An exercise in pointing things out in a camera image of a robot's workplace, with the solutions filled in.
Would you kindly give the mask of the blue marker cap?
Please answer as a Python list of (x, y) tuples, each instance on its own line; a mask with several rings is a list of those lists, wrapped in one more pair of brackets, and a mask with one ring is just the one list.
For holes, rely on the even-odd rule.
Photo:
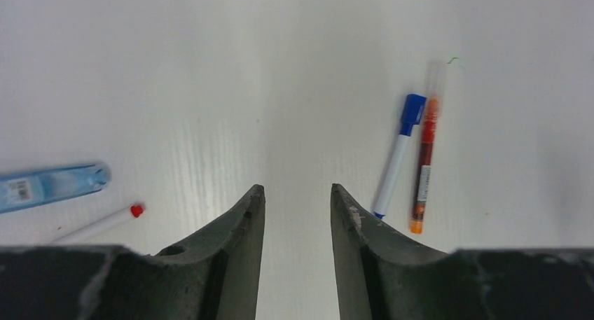
[(420, 124), (427, 98), (417, 94), (406, 96), (405, 104), (401, 112), (401, 127), (399, 134), (410, 137), (413, 128)]

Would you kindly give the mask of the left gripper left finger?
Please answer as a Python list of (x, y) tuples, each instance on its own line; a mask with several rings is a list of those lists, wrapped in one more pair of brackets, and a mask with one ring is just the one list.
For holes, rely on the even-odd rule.
[(254, 319), (265, 191), (154, 256), (120, 245), (1, 249), (2, 319)]

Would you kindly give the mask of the thin clear red-tip pen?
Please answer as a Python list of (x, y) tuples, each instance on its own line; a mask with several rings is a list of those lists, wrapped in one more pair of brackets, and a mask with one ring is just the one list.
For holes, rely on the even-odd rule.
[(96, 235), (100, 235), (123, 223), (138, 219), (146, 208), (143, 204), (133, 204), (128, 208), (118, 210), (91, 224), (83, 226), (51, 242), (52, 245), (80, 244)]

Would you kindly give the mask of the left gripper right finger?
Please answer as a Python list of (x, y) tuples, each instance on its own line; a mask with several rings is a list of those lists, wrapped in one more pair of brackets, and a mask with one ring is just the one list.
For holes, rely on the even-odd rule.
[(340, 184), (331, 234), (342, 319), (592, 319), (592, 249), (444, 253), (393, 229)]

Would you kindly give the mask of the clear pen cap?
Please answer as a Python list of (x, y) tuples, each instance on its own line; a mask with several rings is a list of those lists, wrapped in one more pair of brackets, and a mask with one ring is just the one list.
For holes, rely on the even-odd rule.
[(439, 104), (443, 103), (446, 86), (446, 72), (447, 64), (444, 61), (433, 60), (427, 65), (425, 96), (428, 99), (436, 99)]

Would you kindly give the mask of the thin blue-tip pen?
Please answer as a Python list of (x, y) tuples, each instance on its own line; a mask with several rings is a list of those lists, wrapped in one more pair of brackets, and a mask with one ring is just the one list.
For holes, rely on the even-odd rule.
[(377, 200), (373, 205), (373, 214), (379, 219), (383, 219), (389, 209), (410, 138), (411, 136), (399, 134), (395, 139), (394, 149), (388, 160), (385, 176), (380, 183)]

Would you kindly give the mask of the red orange pen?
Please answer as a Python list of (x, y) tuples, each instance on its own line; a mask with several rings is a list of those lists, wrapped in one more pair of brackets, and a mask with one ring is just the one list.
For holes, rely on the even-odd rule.
[(428, 99), (422, 121), (420, 152), (417, 163), (416, 194), (410, 219), (410, 231), (416, 235), (420, 235), (423, 230), (424, 213), (427, 206), (431, 177), (431, 159), (440, 107), (441, 101), (437, 97)]

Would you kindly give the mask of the blue pen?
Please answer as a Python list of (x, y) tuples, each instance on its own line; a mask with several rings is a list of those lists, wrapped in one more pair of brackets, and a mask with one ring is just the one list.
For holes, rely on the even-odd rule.
[(1, 213), (98, 193), (110, 181), (111, 171), (102, 163), (2, 174)]

